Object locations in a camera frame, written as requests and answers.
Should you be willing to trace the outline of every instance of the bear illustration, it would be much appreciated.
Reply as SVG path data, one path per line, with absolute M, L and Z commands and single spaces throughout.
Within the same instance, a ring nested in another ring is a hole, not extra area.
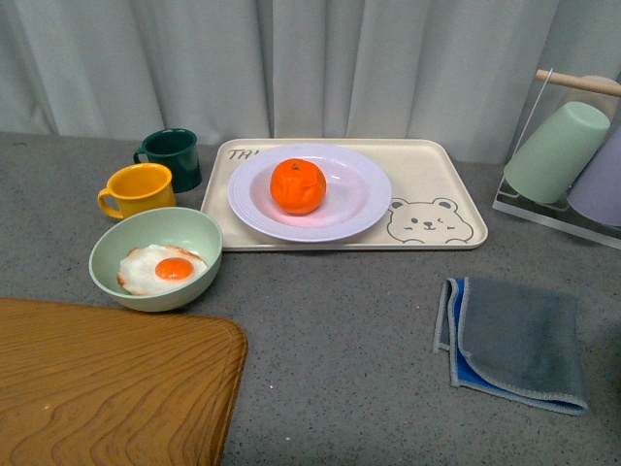
M 457 210 L 457 204 L 445 198 L 433 202 L 393 198 L 389 208 L 388 234 L 402 243 L 467 243 L 474 231 Z

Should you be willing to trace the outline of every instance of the mug handle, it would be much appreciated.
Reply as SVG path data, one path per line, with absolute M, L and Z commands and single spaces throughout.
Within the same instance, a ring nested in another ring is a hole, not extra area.
M 99 191 L 99 194 L 97 195 L 97 203 L 99 204 L 99 208 L 107 216 L 111 216 L 112 218 L 118 218 L 118 219 L 123 220 L 123 214 L 121 213 L 121 211 L 110 207 L 105 200 L 106 196 L 112 196 L 112 195 L 110 194 L 108 189 L 104 187 L 101 191 Z
M 136 151 L 134 152 L 134 163 L 143 163 L 143 161 L 140 159 L 141 153 L 145 153 L 143 151 L 143 148 L 136 149 Z

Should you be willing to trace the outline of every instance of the gray countertop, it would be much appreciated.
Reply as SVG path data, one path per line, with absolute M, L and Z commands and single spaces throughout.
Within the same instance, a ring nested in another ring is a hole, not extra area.
M 115 224 L 97 193 L 138 144 L 0 135 L 0 296 L 119 307 L 88 256 Z M 199 147 L 203 182 L 179 205 L 200 209 L 216 152 Z M 492 210 L 502 166 L 455 165 L 489 228 L 479 248 L 225 252 L 179 310 L 230 318 L 248 337 L 222 464 L 621 461 L 621 250 Z M 578 298 L 587 415 L 450 386 L 434 325 L 443 279 L 467 276 Z

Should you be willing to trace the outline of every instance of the wooden handle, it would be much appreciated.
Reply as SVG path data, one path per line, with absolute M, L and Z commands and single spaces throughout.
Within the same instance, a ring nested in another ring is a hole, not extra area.
M 571 75 L 563 75 L 561 73 L 552 73 L 550 79 L 548 79 L 548 74 L 549 71 L 537 70 L 535 79 L 542 82 L 547 80 L 549 83 L 563 85 L 564 87 L 572 87 L 574 89 L 589 90 L 599 94 L 621 97 L 621 84 L 618 83 L 589 80 L 588 78 L 579 78 Z

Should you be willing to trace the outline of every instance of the mint green cup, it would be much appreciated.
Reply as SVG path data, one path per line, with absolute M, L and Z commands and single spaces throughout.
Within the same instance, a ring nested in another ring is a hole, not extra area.
M 141 163 L 141 154 L 151 163 L 167 166 L 173 172 L 173 191 L 185 192 L 201 183 L 198 139 L 189 129 L 171 128 L 147 136 L 134 152 L 134 163 Z
M 588 104 L 568 102 L 532 134 L 505 167 L 522 196 L 542 204 L 561 200 L 604 142 L 607 116 Z
M 135 296 L 116 281 L 120 261 L 133 248 L 172 245 L 199 255 L 207 270 L 181 288 Z M 164 207 L 136 214 L 108 230 L 93 247 L 90 277 L 117 303 L 136 311 L 160 313 L 184 306 L 212 284 L 222 259 L 222 232 L 210 216 L 183 207 Z

